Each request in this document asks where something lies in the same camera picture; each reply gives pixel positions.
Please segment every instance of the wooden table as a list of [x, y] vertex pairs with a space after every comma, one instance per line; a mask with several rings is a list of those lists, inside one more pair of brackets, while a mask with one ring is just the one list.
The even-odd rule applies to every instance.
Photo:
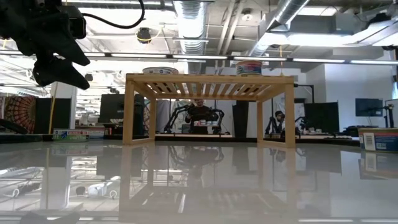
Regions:
[[[155, 141], [156, 99], [204, 99], [256, 101], [257, 142], [293, 148], [295, 147], [293, 85], [294, 78], [285, 76], [127, 74], [123, 144], [133, 145]], [[132, 140], [135, 91], [150, 100], [149, 139]], [[285, 143], [264, 141], [262, 104], [281, 93], [285, 93]]]

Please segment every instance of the person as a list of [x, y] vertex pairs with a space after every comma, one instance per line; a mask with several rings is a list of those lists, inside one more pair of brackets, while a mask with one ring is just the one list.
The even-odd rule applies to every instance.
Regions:
[[272, 130], [275, 131], [275, 133], [280, 134], [283, 131], [283, 123], [285, 121], [285, 114], [281, 111], [276, 111], [275, 112], [275, 118], [270, 117], [269, 118], [269, 123], [268, 126], [266, 128], [266, 134], [269, 134], [269, 130], [271, 128], [271, 124], [272, 124]]
[[194, 121], [206, 119], [207, 113], [210, 111], [209, 107], [204, 105], [204, 100], [195, 100], [196, 106], [188, 110], [188, 115], [185, 117], [185, 122], [190, 123], [191, 134], [208, 134], [207, 127], [197, 127], [193, 125]]

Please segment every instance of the ceiling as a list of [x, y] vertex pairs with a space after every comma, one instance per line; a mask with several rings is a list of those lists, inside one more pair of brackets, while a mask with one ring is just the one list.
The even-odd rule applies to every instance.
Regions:
[[[78, 2], [84, 0], [74, 0], [74, 4], [79, 6]], [[228, 47], [227, 54], [231, 52], [244, 52], [249, 50], [258, 38], [257, 27], [261, 21], [262, 15], [267, 14], [277, 7], [278, 0], [246, 0], [244, 9], [250, 9], [252, 19], [245, 21], [238, 20], [238, 25], [234, 32], [234, 38]], [[312, 16], [332, 16], [339, 10], [344, 12], [367, 11], [380, 6], [390, 4], [390, 0], [311, 0], [307, 6], [300, 12], [300, 15]], [[216, 0], [208, 4], [208, 15], [206, 23], [206, 54], [215, 54], [220, 39], [223, 14], [226, 12], [229, 0]], [[125, 7], [123, 9], [113, 9], [106, 4], [101, 7], [80, 7], [81, 12], [87, 12], [99, 15], [113, 23], [128, 25], [136, 21], [141, 11]], [[86, 18], [87, 21], [87, 38], [78, 40], [80, 47], [84, 52], [142, 52], [142, 53], [180, 53], [180, 42], [174, 40], [178, 37], [177, 17], [173, 11], [146, 10], [145, 20], [133, 29], [124, 30], [111, 27], [92, 18]], [[136, 32], [140, 27], [148, 27], [150, 34], [154, 37], [150, 44], [141, 44], [136, 38]], [[4, 50], [17, 50], [15, 42], [8, 40], [3, 42]], [[294, 57], [322, 57], [328, 55], [333, 50], [331, 47], [305, 47], [296, 45], [283, 45], [280, 48], [268, 48], [267, 54], [271, 56], [294, 56]], [[370, 47], [369, 50], [379, 50], [380, 47]], [[34, 59], [32, 58], [10, 58], [0, 56], [0, 76], [1, 83], [18, 84], [18, 85], [35, 85], [35, 81], [31, 78], [28, 69], [32, 69]], [[94, 103], [103, 93], [109, 93], [109, 89], [104, 86], [114, 86], [115, 88], [124, 85], [124, 74], [128, 72], [142, 72], [145, 67], [174, 67], [181, 73], [185, 71], [186, 63], [184, 62], [132, 62], [132, 61], [91, 61], [88, 66], [76, 66], [82, 74], [93, 74], [94, 80], [90, 83], [91, 88], [86, 91], [79, 91], [78, 103], [84, 103], [82, 100], [93, 96]], [[270, 67], [279, 66], [277, 63], [271, 63]], [[306, 64], [287, 64], [289, 67], [308, 69]], [[16, 91], [25, 94], [35, 94], [38, 96], [48, 96], [49, 87], [21, 87], [21, 88], [0, 88], [0, 93], [15, 94]]]

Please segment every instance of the reflective table surface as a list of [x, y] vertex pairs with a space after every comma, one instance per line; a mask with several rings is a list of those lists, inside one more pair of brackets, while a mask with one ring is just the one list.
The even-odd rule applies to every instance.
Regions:
[[398, 154], [297, 147], [0, 144], [0, 223], [398, 223]]

